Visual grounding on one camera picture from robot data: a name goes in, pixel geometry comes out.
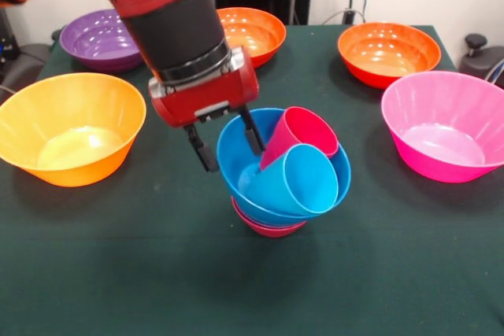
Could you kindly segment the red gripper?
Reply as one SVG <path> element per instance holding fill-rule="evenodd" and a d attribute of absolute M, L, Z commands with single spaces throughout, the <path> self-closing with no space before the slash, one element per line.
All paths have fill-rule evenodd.
<path fill-rule="evenodd" d="M 241 46 L 231 49 L 230 58 L 224 65 L 193 82 L 174 87 L 156 78 L 150 80 L 151 102 L 157 114 L 172 127 L 184 126 L 190 144 L 207 172 L 218 172 L 219 164 L 193 123 L 206 120 L 217 110 L 239 109 L 249 146 L 254 155 L 261 155 L 265 145 L 246 106 L 258 94 L 259 84 L 251 58 Z"/>

